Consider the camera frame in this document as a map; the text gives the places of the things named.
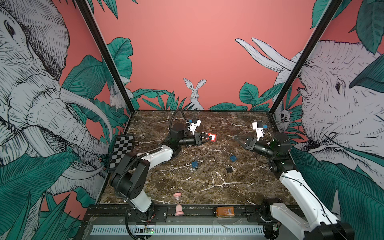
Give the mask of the red padlock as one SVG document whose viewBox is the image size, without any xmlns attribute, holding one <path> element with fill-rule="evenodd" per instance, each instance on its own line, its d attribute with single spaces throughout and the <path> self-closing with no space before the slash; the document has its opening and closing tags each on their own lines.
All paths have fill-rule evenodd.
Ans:
<svg viewBox="0 0 384 240">
<path fill-rule="evenodd" d="M 209 133 L 209 136 L 211 137 L 211 141 L 212 141 L 212 142 L 216 142 L 216 140 L 217 140 L 217 135 Z"/>
</svg>

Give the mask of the small black padlock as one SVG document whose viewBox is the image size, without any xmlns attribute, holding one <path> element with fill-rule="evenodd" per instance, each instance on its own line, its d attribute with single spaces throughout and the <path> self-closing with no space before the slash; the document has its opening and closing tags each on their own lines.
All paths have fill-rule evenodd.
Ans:
<svg viewBox="0 0 384 240">
<path fill-rule="evenodd" d="M 234 171 L 234 168 L 232 166 L 230 166 L 230 165 L 227 165 L 226 166 L 226 171 L 227 171 L 228 174 L 230 174 L 230 173 L 232 173 Z"/>
</svg>

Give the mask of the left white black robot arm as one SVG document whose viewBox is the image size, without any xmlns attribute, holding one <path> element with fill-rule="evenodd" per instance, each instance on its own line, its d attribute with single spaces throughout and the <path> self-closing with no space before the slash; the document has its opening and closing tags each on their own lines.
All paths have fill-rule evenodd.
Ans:
<svg viewBox="0 0 384 240">
<path fill-rule="evenodd" d="M 125 154 L 110 180 L 115 197 L 128 203 L 138 213 L 151 215 L 154 203 L 144 191 L 149 170 L 174 159 L 182 146 L 201 146 L 216 140 L 214 134 L 197 132 L 199 126 L 200 121 L 175 124 L 157 148 L 137 155 Z"/>
</svg>

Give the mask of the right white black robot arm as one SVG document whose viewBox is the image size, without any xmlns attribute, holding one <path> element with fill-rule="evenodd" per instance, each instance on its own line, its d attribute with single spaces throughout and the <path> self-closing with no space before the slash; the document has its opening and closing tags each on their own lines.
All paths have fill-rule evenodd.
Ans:
<svg viewBox="0 0 384 240">
<path fill-rule="evenodd" d="M 285 133 L 275 133 L 271 141 L 233 135 L 244 149 L 267 158 L 270 171 L 294 197 L 304 218 L 279 200 L 263 202 L 261 217 L 265 222 L 277 220 L 299 240 L 353 240 L 355 231 L 342 223 L 311 190 L 290 158 L 291 142 Z"/>
</svg>

